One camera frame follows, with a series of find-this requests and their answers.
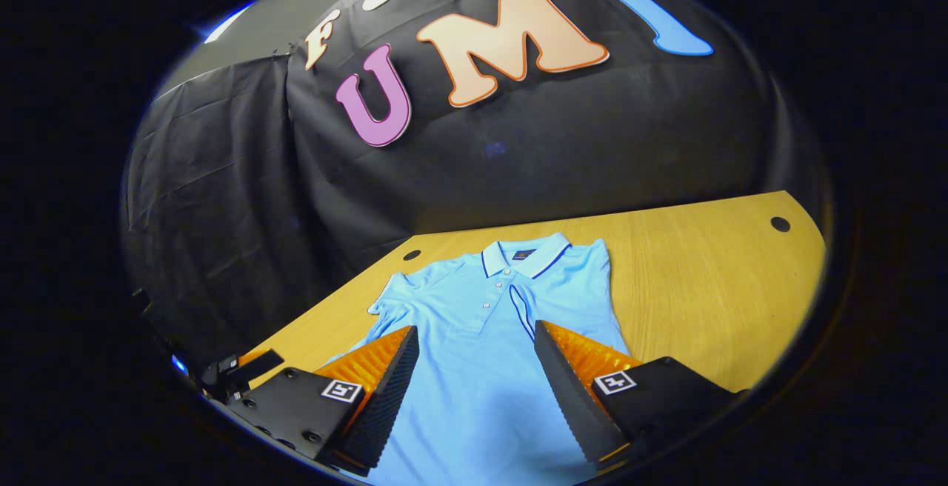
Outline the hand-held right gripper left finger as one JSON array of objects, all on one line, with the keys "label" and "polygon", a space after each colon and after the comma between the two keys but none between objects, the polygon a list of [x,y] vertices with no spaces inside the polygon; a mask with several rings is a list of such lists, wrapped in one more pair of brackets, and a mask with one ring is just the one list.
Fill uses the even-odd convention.
[{"label": "hand-held right gripper left finger", "polygon": [[253,389],[234,387],[226,406],[302,458],[366,476],[388,443],[419,350],[418,328],[406,325],[314,372],[284,367]]}]

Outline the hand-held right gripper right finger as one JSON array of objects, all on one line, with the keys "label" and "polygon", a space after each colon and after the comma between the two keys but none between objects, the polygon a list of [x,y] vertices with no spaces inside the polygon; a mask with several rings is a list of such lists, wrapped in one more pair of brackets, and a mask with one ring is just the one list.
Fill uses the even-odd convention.
[{"label": "hand-held right gripper right finger", "polygon": [[549,321],[536,321],[534,348],[572,435],[599,471],[676,445],[744,394],[673,357],[640,362]]}]

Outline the light blue T-shirt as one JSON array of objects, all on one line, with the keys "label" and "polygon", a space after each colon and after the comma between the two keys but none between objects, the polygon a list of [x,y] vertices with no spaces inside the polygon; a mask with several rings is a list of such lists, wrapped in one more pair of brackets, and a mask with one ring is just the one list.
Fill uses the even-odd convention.
[{"label": "light blue T-shirt", "polygon": [[575,486],[596,475],[535,354],[548,321],[629,352],[605,241],[562,233],[394,273],[368,313],[374,341],[413,325],[419,356],[370,486]]}]

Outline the black backdrop cloth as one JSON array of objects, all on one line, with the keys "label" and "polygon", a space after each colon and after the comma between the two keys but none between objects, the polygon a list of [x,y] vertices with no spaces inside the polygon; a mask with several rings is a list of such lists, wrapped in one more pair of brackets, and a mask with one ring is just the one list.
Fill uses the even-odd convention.
[{"label": "black backdrop cloth", "polygon": [[772,68],[699,0],[319,4],[287,50],[163,91],[121,180],[128,273],[200,367],[411,236],[785,191],[827,170]]}]

